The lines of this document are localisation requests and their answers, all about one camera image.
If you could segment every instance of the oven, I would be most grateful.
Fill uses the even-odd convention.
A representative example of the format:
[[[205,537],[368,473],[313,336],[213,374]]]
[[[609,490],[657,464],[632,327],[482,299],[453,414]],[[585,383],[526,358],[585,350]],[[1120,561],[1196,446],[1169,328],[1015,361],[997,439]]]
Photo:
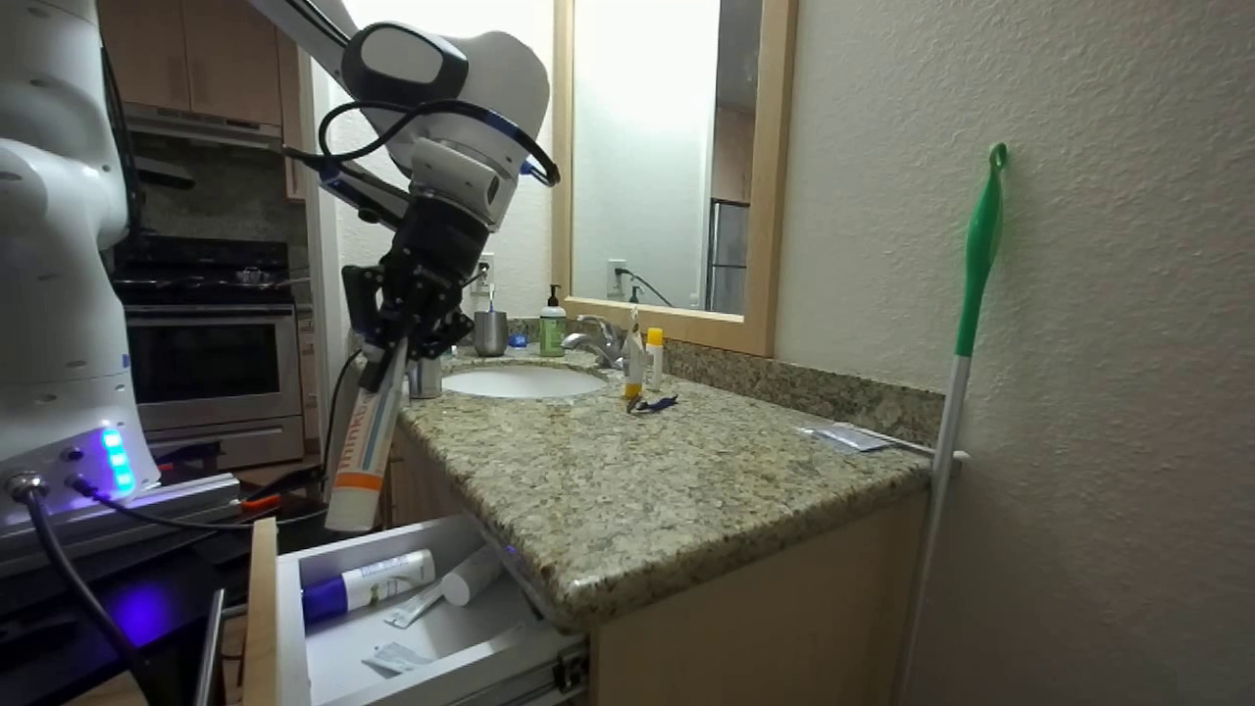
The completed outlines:
[[[143,239],[118,251],[128,374],[155,464],[291,464],[305,451],[287,251]]]

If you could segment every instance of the mirror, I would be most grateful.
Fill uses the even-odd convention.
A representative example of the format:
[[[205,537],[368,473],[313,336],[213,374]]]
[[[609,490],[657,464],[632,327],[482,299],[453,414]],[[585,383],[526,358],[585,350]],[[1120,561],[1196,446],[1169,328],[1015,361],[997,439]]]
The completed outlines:
[[[790,8],[555,0],[552,270],[571,314],[767,353]]]

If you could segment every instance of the countertop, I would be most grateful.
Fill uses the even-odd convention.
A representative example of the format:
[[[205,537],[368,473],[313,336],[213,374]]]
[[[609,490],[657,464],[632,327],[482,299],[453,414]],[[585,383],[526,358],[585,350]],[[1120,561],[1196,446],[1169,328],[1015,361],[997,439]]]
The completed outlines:
[[[627,414],[615,379],[571,401],[444,391],[409,402],[402,427],[469,502],[541,612],[568,633],[926,485],[922,456],[841,456],[805,439],[797,427],[815,414],[678,378],[662,391],[678,402],[656,414]]]

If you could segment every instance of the open drawer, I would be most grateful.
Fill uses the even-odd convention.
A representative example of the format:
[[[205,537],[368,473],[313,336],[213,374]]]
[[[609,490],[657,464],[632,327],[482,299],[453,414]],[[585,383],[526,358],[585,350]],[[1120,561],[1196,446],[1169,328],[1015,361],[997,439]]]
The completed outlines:
[[[409,626],[396,626],[402,596],[305,626],[303,585],[416,550],[444,576],[482,550],[482,534],[462,514],[273,557],[273,524],[254,529],[243,702],[552,706],[585,693],[585,638],[545,622],[509,574],[467,609],[440,601]],[[379,672],[379,653],[402,653],[399,672]]]

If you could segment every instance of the bathroom sink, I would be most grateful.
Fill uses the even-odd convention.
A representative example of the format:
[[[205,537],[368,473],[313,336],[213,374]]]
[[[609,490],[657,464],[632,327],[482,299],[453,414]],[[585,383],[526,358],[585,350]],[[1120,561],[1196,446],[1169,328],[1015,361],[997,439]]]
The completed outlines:
[[[495,397],[495,401],[563,401],[589,397],[609,383],[594,368],[560,368],[560,363],[474,363],[444,374],[445,391]]]

